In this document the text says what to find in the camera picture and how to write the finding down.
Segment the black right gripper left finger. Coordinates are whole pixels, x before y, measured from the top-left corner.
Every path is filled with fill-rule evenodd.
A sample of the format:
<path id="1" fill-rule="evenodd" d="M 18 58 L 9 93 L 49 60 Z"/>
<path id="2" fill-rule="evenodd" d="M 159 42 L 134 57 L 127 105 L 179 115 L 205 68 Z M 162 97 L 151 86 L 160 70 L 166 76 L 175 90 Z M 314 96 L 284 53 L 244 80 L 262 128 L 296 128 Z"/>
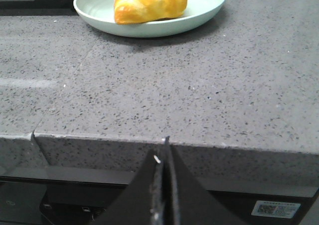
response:
<path id="1" fill-rule="evenodd" d="M 158 164 L 158 152 L 151 149 L 129 185 L 101 213 L 92 225 L 149 225 L 151 223 L 152 186 Z"/>

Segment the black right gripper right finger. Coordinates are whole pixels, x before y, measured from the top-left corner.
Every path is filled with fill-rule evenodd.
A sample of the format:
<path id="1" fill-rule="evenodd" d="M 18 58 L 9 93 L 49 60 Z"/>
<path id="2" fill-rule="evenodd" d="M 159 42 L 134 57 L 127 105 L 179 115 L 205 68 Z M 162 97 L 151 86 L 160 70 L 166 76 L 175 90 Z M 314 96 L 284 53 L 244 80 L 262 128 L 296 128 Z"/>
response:
<path id="1" fill-rule="evenodd" d="M 176 148 L 164 139 L 164 181 L 169 225 L 244 225 L 192 175 Z"/>

